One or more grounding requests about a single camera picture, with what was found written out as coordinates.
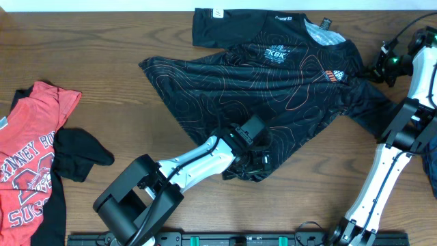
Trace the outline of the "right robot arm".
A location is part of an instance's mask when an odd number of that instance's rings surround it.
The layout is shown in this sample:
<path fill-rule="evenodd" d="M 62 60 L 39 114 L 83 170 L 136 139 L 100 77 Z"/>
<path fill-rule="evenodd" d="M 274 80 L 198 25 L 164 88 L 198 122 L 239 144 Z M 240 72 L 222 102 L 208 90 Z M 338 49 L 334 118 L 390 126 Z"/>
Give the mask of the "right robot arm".
<path fill-rule="evenodd" d="M 394 52 L 398 40 L 384 44 L 367 74 L 376 83 L 394 86 L 396 78 L 411 78 L 408 95 L 389 113 L 378 134 L 376 155 L 356 201 L 324 245 L 373 245 L 380 218 L 401 171 L 414 155 L 431 154 L 436 136 L 436 29 L 417 30 L 408 52 Z"/>

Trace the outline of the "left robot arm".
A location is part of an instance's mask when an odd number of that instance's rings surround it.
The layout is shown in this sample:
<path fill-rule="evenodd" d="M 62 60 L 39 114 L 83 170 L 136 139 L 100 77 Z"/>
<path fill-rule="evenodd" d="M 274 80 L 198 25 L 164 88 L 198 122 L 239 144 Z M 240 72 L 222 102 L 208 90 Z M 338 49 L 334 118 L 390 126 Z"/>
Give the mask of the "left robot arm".
<path fill-rule="evenodd" d="M 242 125 L 218 126 L 203 144 L 172 159 L 154 161 L 141 155 L 103 191 L 93 209 L 119 245 L 144 245 L 179 206 L 185 191 L 250 155 L 267 135 L 266 123 L 253 115 Z"/>

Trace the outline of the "black orange-patterned jersey shirt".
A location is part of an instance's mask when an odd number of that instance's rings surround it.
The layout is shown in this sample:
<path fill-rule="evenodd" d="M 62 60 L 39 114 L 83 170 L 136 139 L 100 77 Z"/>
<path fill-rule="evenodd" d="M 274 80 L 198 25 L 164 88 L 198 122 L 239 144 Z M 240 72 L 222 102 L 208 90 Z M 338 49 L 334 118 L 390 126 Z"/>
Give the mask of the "black orange-patterned jersey shirt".
<path fill-rule="evenodd" d="M 272 170 L 346 115 L 372 135 L 396 104 L 364 77 L 361 55 L 341 34 L 303 13 L 198 8 L 194 60 L 149 57 L 139 67 L 196 144 L 216 127 L 258 115 L 270 129 Z"/>

